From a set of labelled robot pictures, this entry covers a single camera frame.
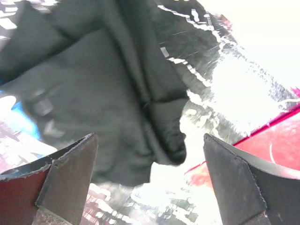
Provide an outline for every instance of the black cloth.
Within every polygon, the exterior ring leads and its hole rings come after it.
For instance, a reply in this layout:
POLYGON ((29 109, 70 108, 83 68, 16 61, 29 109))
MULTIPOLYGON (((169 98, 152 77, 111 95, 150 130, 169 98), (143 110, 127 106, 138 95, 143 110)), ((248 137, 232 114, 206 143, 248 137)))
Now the black cloth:
POLYGON ((153 162, 179 165, 186 86, 156 40, 144 1, 28 2, 0 52, 2 90, 22 101, 45 143, 99 136, 92 182, 149 182, 153 162))

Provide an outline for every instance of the folded black cloth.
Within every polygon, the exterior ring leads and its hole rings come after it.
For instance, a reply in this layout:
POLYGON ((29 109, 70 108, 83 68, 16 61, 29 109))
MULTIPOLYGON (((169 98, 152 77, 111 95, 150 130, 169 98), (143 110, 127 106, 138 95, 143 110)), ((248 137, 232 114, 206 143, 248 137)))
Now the folded black cloth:
POLYGON ((153 162, 184 162, 186 86, 155 37, 144 1, 27 1, 0 52, 1 86, 22 101, 45 143, 99 136, 92 182, 149 182, 153 162))

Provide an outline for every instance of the patterned tablecloth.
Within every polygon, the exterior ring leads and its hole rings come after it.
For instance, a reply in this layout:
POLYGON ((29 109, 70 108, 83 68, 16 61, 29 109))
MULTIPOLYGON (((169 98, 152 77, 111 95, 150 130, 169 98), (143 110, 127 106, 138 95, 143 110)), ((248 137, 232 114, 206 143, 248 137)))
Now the patterned tablecloth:
MULTIPOLYGON (((0 48, 17 29, 18 1, 0 0, 0 48)), ((299 99, 239 46, 224 16, 217 19, 196 0, 146 1, 161 50, 189 87, 190 101, 181 120, 187 134, 187 160, 179 167, 153 165, 151 183, 142 187, 91 184, 82 225, 220 225, 216 199, 206 181, 193 186, 184 175, 204 161, 203 135, 237 143, 299 99)), ((43 13, 59 4, 31 2, 43 13)), ((12 96, 0 98, 0 172, 55 151, 33 137, 34 126, 16 125, 28 120, 14 104, 12 96)))

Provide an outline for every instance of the dark gray fabric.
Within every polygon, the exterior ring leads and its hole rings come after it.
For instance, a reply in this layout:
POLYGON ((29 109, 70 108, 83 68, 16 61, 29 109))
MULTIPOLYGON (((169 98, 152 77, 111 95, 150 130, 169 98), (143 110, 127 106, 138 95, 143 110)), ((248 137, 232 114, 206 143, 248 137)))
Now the dark gray fabric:
POLYGON ((22 101, 45 143, 62 148, 97 133, 93 182, 136 186, 149 182, 154 161, 184 162, 186 86, 144 2, 65 0, 45 15, 25 2, 19 13, 0 52, 0 79, 10 81, 1 89, 22 101))

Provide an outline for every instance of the black garment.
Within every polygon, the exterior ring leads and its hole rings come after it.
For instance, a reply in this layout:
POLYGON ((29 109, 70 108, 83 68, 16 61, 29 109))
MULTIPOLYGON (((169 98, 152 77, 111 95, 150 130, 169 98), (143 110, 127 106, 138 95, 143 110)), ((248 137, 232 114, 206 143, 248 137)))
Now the black garment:
POLYGON ((64 0, 50 14, 20 4, 0 52, 0 79, 10 81, 1 89, 22 100, 45 143, 61 148, 98 134, 92 182, 136 186, 149 182, 154 161, 184 162, 186 86, 144 1, 64 0))

